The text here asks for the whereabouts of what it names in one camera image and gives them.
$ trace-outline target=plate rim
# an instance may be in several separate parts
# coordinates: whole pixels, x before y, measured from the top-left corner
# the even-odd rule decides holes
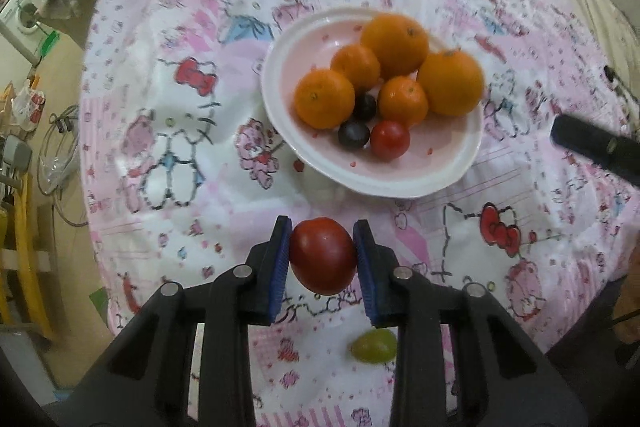
[[[411,187],[412,188],[411,192],[407,192],[406,190],[402,190],[402,184],[406,183],[406,182],[403,182],[402,180],[399,182],[390,182],[388,184],[382,183],[382,182],[376,182],[375,184],[371,182],[369,183],[355,182],[354,183],[353,180],[344,181],[343,179],[340,179],[341,176],[339,172],[331,172],[331,169],[327,170],[324,166],[318,165],[318,163],[316,163],[313,159],[309,159],[306,153],[300,150],[301,145],[296,142],[295,137],[293,142],[291,142],[282,134],[283,125],[284,125],[284,128],[287,128],[286,118],[284,116],[279,116],[276,112],[274,112],[274,107],[271,107],[271,102],[270,102],[271,96],[268,94],[265,94],[266,92],[268,92],[266,89],[266,77],[267,77],[267,73],[271,69],[270,63],[273,61],[274,51],[276,51],[276,46],[278,44],[278,41],[282,41],[283,37],[285,37],[287,34],[289,35],[295,34],[297,31],[300,31],[305,26],[312,25],[324,18],[336,18],[341,16],[344,18],[354,18],[356,20],[365,21],[365,20],[373,19],[373,17],[375,17],[378,13],[381,13],[381,11],[371,9],[371,8],[357,7],[357,6],[351,6],[351,7],[341,6],[341,7],[333,7],[333,8],[320,10],[318,12],[314,12],[312,15],[300,18],[297,21],[295,21],[291,26],[286,28],[285,31],[282,32],[276,39],[274,39],[274,41],[270,44],[270,46],[267,49],[267,53],[264,57],[264,62],[262,64],[262,69],[260,71],[260,93],[262,95],[262,102],[264,103],[267,117],[271,121],[271,124],[276,128],[278,133],[281,135],[282,139],[287,143],[287,145],[289,145],[289,147],[291,147],[291,149],[298,156],[298,158],[302,160],[305,164],[309,165],[312,169],[314,169],[317,172],[320,172],[323,176],[326,176],[327,178],[331,179],[337,184],[343,187],[346,187],[350,190],[353,190],[354,192],[357,192],[358,194],[364,194],[366,196],[375,196],[375,197],[382,197],[382,198],[402,198],[407,200],[415,200],[417,198],[429,196],[430,194],[434,194],[439,190],[443,190],[443,188],[449,187],[450,185],[459,181],[462,178],[462,176],[464,176],[464,174],[471,168],[471,166],[473,165],[473,162],[476,159],[476,156],[478,156],[478,152],[482,142],[482,110],[481,110],[480,103],[478,103],[478,105],[474,108],[472,112],[468,113],[465,116],[465,118],[467,118],[466,127],[472,128],[472,130],[474,131],[473,134],[476,136],[476,140],[472,144],[469,144],[468,147],[466,147],[468,148],[468,152],[470,154],[468,156],[468,160],[464,162],[463,165],[461,166],[460,174],[445,176],[444,184],[442,183],[438,184],[442,186],[439,186],[437,188],[433,188],[433,182],[420,185],[419,180],[414,180],[414,184]],[[436,44],[436,47],[439,47],[439,48],[446,49],[449,47],[441,39],[437,38],[437,36],[433,36],[432,34],[430,34],[430,41],[434,42]]]

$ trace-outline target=dark plum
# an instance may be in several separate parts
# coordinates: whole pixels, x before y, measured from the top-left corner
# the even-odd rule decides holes
[[[374,96],[368,92],[356,97],[356,105],[353,109],[353,118],[359,121],[368,122],[376,115],[378,106]]]
[[[355,120],[344,122],[338,129],[338,142],[345,149],[352,151],[362,149],[369,141],[369,136],[369,127]]]

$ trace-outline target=yellow chair leg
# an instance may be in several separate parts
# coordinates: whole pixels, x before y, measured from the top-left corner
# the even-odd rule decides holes
[[[18,279],[27,304],[27,311],[32,322],[40,327],[40,333],[55,340],[49,317],[44,307],[44,300],[38,283],[38,260],[33,248],[33,234],[29,224],[29,206],[31,204],[31,175],[22,177],[22,191],[15,191],[15,242],[18,252]]]
[[[6,237],[6,229],[9,222],[9,216],[4,208],[0,208],[0,247],[4,245],[4,238]],[[14,318],[9,309],[9,304],[6,300],[6,290],[4,288],[4,280],[2,278],[2,255],[0,255],[0,320],[2,323],[8,326],[14,324]]]

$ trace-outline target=hello kitty print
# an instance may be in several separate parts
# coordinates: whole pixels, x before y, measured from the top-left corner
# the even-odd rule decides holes
[[[412,201],[350,193],[269,122],[258,87],[267,50],[296,20],[344,5],[406,13],[481,64],[482,145],[446,190]],[[605,65],[567,0],[98,0],[79,140],[110,328],[164,282],[206,283],[244,262],[278,215],[330,216],[347,230],[368,219],[378,243],[432,282],[482,283],[548,349],[621,274],[637,230],[638,192],[548,139],[564,112],[628,132],[639,109]],[[346,352],[369,327],[357,279],[320,296],[289,277],[276,324],[250,330],[258,425],[386,425],[394,363]],[[443,345],[452,405],[445,333]]]

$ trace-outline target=white plate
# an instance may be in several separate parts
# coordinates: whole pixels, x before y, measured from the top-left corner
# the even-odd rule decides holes
[[[472,165],[482,137],[479,105],[459,118],[430,113],[411,129],[409,150],[392,162],[375,158],[368,145],[357,152],[344,150],[335,131],[308,127],[292,107],[300,78],[312,68],[329,67],[335,52],[357,42],[362,26],[376,13],[341,7],[297,20],[267,53],[260,76],[262,97],[271,123],[304,163],[362,194],[420,198],[458,181]],[[431,51],[444,48],[439,39],[430,36]]]

